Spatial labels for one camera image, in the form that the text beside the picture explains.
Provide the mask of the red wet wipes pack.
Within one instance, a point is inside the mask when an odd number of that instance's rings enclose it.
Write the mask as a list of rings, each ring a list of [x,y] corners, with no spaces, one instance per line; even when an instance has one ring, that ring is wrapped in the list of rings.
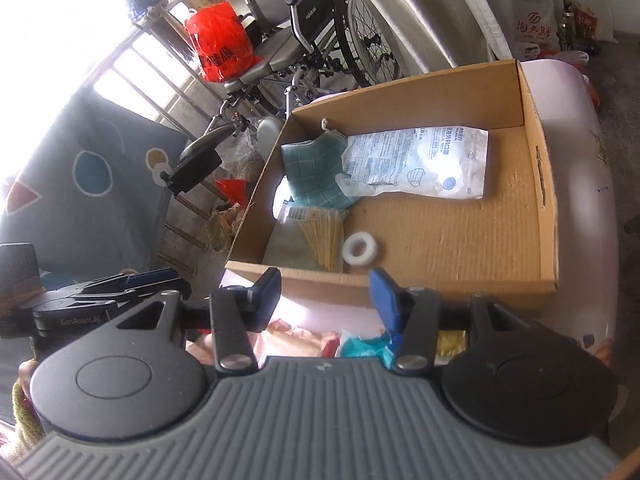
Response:
[[[282,320],[272,321],[262,332],[248,332],[247,336],[259,366],[272,356],[334,358],[341,342],[339,333],[312,332]]]

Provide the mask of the white tape roll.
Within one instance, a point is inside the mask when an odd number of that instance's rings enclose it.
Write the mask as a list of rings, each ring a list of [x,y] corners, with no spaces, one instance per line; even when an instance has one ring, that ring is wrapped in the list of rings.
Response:
[[[378,243],[368,232],[357,232],[344,241],[343,260],[350,266],[370,266],[378,255]]]

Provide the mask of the cotton swab packet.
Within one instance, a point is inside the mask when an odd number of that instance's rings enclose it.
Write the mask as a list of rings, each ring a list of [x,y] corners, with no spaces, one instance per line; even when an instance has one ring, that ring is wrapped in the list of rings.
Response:
[[[266,266],[341,273],[346,210],[284,203],[262,257]]]

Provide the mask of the surgical mask plastic bag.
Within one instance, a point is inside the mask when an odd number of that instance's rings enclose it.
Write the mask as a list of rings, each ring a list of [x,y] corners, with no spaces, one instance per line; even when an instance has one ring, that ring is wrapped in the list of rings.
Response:
[[[421,127],[350,136],[336,182],[347,196],[408,193],[446,200],[484,195],[489,132]]]

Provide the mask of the teal checked cloth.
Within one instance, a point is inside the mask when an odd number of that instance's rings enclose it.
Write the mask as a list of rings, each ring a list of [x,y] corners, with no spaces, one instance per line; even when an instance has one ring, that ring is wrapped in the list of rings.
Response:
[[[343,173],[347,138],[336,130],[317,139],[281,146],[285,177],[293,202],[307,207],[344,210],[360,200],[347,196],[336,182]]]

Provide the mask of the blue bandage box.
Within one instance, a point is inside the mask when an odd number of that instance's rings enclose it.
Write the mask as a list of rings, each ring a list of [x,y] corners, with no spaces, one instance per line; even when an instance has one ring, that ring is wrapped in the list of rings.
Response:
[[[386,370],[390,370],[394,366],[395,351],[400,343],[400,335],[390,335],[386,332],[374,338],[361,338],[343,332],[336,355],[347,359],[377,358]]]

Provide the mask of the gold tissue pack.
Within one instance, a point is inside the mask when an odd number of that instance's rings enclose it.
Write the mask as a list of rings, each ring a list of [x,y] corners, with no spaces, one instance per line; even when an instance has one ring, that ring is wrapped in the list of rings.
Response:
[[[441,330],[437,335],[436,356],[453,358],[468,348],[468,334],[465,330]]]

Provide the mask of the grey patterned blanket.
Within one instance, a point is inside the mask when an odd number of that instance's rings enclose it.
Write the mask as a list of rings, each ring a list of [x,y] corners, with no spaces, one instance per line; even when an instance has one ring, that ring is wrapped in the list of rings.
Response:
[[[34,246],[47,289],[151,269],[181,132],[79,90],[11,186],[2,243]]]

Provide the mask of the cardboard box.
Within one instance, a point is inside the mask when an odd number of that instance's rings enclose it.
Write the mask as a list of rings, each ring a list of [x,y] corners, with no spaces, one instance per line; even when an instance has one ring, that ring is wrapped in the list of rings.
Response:
[[[277,188],[298,195],[322,162],[346,200],[346,235],[364,233],[373,264],[399,284],[448,299],[489,292],[533,308],[559,284],[550,157],[523,65],[502,61],[329,96],[286,121],[230,250],[254,280],[282,272],[294,298],[362,306],[370,266],[323,271],[293,259],[273,213]]]

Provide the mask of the red plastic bag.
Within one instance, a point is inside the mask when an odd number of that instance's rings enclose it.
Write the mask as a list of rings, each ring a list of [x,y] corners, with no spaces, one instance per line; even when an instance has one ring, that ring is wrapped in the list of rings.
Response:
[[[208,82],[238,79],[262,60],[228,1],[198,10],[184,22],[184,28]]]

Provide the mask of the wheelchair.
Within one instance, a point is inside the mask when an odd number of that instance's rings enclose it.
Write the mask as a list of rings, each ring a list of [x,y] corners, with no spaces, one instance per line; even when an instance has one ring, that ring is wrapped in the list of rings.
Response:
[[[238,79],[222,82],[227,96],[204,134],[183,157],[216,148],[250,128],[236,108],[258,103],[273,116],[329,94],[323,79],[344,76],[366,88],[398,79],[400,63],[372,6],[366,0],[244,0],[239,14],[255,53],[262,58]]]

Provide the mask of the beige curtain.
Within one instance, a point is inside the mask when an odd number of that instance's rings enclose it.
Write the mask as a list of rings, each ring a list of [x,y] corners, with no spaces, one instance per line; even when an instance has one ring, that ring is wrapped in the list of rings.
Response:
[[[514,58],[511,0],[367,0],[405,75]]]

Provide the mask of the white shopping bag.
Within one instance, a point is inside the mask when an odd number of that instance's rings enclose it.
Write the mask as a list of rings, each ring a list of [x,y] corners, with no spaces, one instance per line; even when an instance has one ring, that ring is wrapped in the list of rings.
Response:
[[[558,23],[553,0],[512,0],[514,40],[536,44],[541,50],[559,50]]]

